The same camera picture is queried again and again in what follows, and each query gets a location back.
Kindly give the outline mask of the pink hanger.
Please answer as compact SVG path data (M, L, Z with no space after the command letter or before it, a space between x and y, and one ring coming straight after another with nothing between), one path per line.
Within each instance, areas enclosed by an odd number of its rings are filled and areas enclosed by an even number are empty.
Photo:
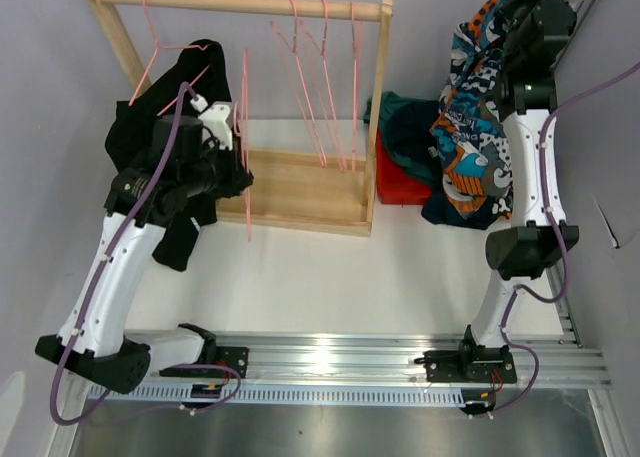
M353 82L352 82L352 142L351 142L351 171L356 170L356 157L358 149L358 111L359 111L359 83L360 83L360 61L361 61L361 41L362 25L355 19L355 3L350 2L351 35L352 35L352 57L353 57Z
M156 69L158 62L163 64L168 63L168 55L178 58L182 52L191 53L204 53L211 48L211 43L195 43L178 45L174 43L166 43L162 40L160 33L154 22L153 12L149 5L149 0L142 0L141 7L144 13L146 24L148 26L149 34L153 43L153 50L144 67L142 76L140 77L135 89L128 101L128 106L131 107L136 101L138 101L144 92L150 89L153 83L157 83L160 78L160 73Z
M271 30L273 33L276 50L285 70L287 82L291 91L293 92L302 120L309 134L312 147L319 159L320 166L324 168L327 165L327 158L324 147L321 143L321 139L317 133L316 120L313 114L313 109L311 106L311 101L307 91L307 86L298 53L300 19L298 17L295 0L287 1L290 6L290 10L292 11L294 22L292 39L287 39L287 37L284 35L275 21L271 21ZM293 62L295 63L297 69L297 78L294 78L293 67L290 65L290 59L285 56L285 51L288 51L292 55Z
M327 40L329 27L328 4L326 0L320 0L320 2L323 7L324 18L321 43L318 43L315 40L313 34L308 30L307 26L302 23L301 27L303 29L304 36L303 49L305 52L305 56L310 60L312 89L316 93L317 102L320 104L327 136L329 137L329 140L333 146L333 150L335 151L338 168L341 171L345 171L346 157L344 154L342 139L339 134L337 112L335 108L330 72L327 61ZM322 63L324 89L321 89L318 73L316 72L316 68L313 66L314 63L319 62Z
M236 106L236 130L238 131L241 142L241 159L244 169L250 173L250 157L249 157L249 137L248 137L248 118L249 118L249 51L243 49L242 54L242 80L241 80L241 96ZM245 205L245 220L247 240L252 239L251 224L251 191L250 187L246 187L243 191Z

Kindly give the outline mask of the blue orange patterned shorts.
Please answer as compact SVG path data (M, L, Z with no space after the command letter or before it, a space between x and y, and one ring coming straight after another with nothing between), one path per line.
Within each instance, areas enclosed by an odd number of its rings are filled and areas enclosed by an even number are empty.
M453 33L449 76L431 126L441 161L449 225L486 229L512 212L509 143L494 101L513 0L488 0Z

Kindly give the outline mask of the navy blue shorts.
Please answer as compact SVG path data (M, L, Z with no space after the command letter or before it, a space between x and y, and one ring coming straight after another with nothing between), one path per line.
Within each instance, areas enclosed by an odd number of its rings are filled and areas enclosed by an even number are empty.
M486 196L455 187L431 133L437 117L435 101L402 100L381 120L376 141L380 201L416 206L433 225L486 230L511 218L510 195Z

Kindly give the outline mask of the teal green shorts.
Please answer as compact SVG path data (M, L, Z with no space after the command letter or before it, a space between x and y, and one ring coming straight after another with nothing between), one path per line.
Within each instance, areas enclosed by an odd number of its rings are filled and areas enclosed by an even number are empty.
M378 129L391 160L409 177L440 189L442 165L431 127L439 116L439 102L401 97L392 91L381 97Z

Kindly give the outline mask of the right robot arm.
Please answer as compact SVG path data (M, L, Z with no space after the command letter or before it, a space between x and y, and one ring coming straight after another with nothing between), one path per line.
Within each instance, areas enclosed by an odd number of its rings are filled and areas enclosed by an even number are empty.
M513 214L510 228L487 238L489 285L456 357L458 372L472 381L509 363L508 321L518 295L579 239L557 190L551 116L558 107L553 66L576 13L566 0L508 0L500 15L507 34L494 97L511 153Z

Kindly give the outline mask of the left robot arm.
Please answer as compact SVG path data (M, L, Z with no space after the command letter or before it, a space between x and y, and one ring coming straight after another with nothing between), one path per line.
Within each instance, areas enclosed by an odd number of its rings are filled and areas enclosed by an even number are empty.
M113 179L105 202L101 243L81 296L38 356L119 394L153 372L209 375L215 335L194 324L160 333L125 331L126 319L151 256L190 199L231 198L252 183L225 117L157 120L149 147Z

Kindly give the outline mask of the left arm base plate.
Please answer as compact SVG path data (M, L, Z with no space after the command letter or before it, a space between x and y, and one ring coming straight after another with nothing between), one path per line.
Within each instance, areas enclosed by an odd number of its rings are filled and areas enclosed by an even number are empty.
M242 378L246 376L249 364L249 349L247 347L218 346L213 354L203 353L194 364L183 364L163 369L161 377L179 378L232 378L227 371L213 369L211 365L225 366L236 371Z

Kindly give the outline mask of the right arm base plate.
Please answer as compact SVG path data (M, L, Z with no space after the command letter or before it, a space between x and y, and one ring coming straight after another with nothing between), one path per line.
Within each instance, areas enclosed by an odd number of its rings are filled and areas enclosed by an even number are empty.
M517 372L513 356L505 343L497 347L480 345L472 334L471 326L455 351L430 350L415 358L422 366L430 383L491 384L498 376L503 383L515 384Z

